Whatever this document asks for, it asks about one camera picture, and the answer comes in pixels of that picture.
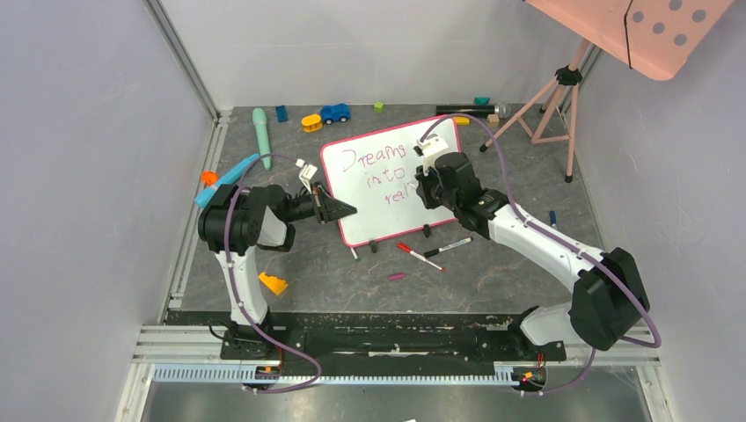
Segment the pink framed whiteboard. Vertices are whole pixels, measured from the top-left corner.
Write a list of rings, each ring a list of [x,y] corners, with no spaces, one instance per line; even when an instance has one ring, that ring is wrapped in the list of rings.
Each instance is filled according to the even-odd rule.
[[[416,168],[422,165],[416,142],[431,129],[450,151],[461,149],[457,124],[437,123],[432,117],[390,127],[337,142],[320,150],[325,177],[332,196],[357,208],[357,213],[339,220],[343,242],[350,247],[371,240],[385,240],[455,220],[443,208],[425,209],[415,190]]]

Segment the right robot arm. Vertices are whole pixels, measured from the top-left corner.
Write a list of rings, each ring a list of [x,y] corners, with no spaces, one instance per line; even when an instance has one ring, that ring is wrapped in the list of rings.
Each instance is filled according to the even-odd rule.
[[[508,348],[529,359],[543,346],[581,340],[600,351],[619,340],[657,348],[661,337],[633,256],[590,247],[530,217],[505,193],[482,187],[466,154],[423,153],[415,178],[427,209],[444,207],[472,233],[540,266],[571,293],[569,302],[535,306],[511,325]]]

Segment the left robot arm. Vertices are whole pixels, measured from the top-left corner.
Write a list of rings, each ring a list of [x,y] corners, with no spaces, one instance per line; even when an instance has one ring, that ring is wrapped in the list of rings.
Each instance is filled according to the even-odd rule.
[[[279,185],[219,186],[201,211],[198,235],[220,263],[229,292],[230,321],[223,340],[241,342],[255,358],[269,356],[276,335],[269,326],[256,251],[290,251],[297,221],[327,224],[356,213],[356,207],[334,198],[320,182],[296,195]]]

